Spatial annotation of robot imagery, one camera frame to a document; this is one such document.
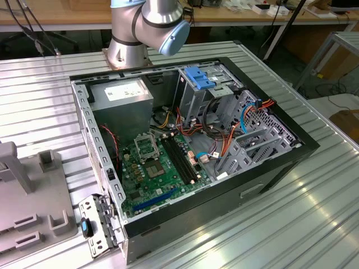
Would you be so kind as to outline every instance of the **green motherboard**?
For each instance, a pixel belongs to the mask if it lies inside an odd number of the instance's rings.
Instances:
[[[175,136],[175,146],[181,149],[185,161],[190,163],[187,152],[191,149],[181,134]],[[169,200],[180,197],[211,183],[204,169],[197,164],[190,167],[196,175],[194,184],[185,184],[180,173],[174,167],[170,154],[166,152],[160,138],[155,139],[159,157],[140,161],[135,143],[120,149],[123,156],[122,187],[126,200],[122,204],[127,217],[133,217],[143,211],[151,210]],[[152,145],[146,145],[142,152],[152,151]]]

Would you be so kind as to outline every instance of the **metal workbench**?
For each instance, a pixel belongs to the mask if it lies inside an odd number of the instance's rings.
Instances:
[[[153,50],[149,54],[154,64],[230,57],[321,147],[271,191],[130,267],[358,268],[356,144],[241,45],[187,45],[171,58]],[[20,158],[44,149],[61,154],[78,223],[78,202],[99,188],[80,135],[68,76],[107,70],[102,53],[0,62],[0,140],[14,141]],[[125,268],[120,252],[92,261],[80,229],[77,236],[7,268],[58,266]]]
[[[349,50],[351,53],[359,57],[359,33],[358,32],[333,32],[328,35],[322,46],[315,53],[309,64],[301,73],[298,82],[294,85],[294,89],[298,90],[306,81],[310,73],[314,70],[318,61],[320,66],[315,71],[320,71],[325,65],[323,62],[328,62],[334,51],[342,46]]]

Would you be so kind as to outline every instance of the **blue pcie slot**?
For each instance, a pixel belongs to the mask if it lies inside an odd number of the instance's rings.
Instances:
[[[144,203],[141,203],[141,204],[139,204],[139,205],[137,205],[137,206],[134,206],[132,209],[133,209],[134,211],[140,210],[140,209],[143,209],[143,208],[145,208],[145,207],[152,206],[152,205],[154,205],[155,203],[158,203],[158,202],[161,202],[161,201],[163,201],[163,200],[166,200],[166,199],[168,199],[169,197],[171,197],[172,194],[173,194],[176,190],[177,190],[177,188],[171,189],[169,192],[164,193],[164,194],[162,194],[162,195],[160,195],[160,196],[157,196],[157,197],[155,197],[155,198],[152,198],[151,200],[148,200],[147,202],[144,202]]]

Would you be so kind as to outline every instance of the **blue cable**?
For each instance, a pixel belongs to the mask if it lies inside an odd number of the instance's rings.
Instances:
[[[210,157],[215,158],[215,156],[213,156],[213,155],[211,155],[211,154],[209,154],[209,153],[207,153],[207,152],[200,152],[200,153],[198,153],[198,154],[196,155],[196,158],[198,159],[200,156],[203,156],[203,155],[208,155],[208,156],[210,156]]]
[[[245,126],[245,111],[246,109],[249,107],[249,106],[253,106],[255,105],[254,103],[250,103],[250,104],[247,104],[243,110],[242,110],[242,113],[241,113],[241,127],[242,127],[242,130],[244,131],[244,133],[247,133],[247,129],[246,129],[246,126]]]
[[[198,159],[200,156],[207,155],[207,152],[200,152],[196,155],[196,158]]]

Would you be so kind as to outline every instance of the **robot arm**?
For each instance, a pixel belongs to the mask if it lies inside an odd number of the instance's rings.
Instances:
[[[144,66],[146,45],[172,56],[190,32],[177,0],[112,0],[111,9],[112,40],[107,55],[115,68]]]

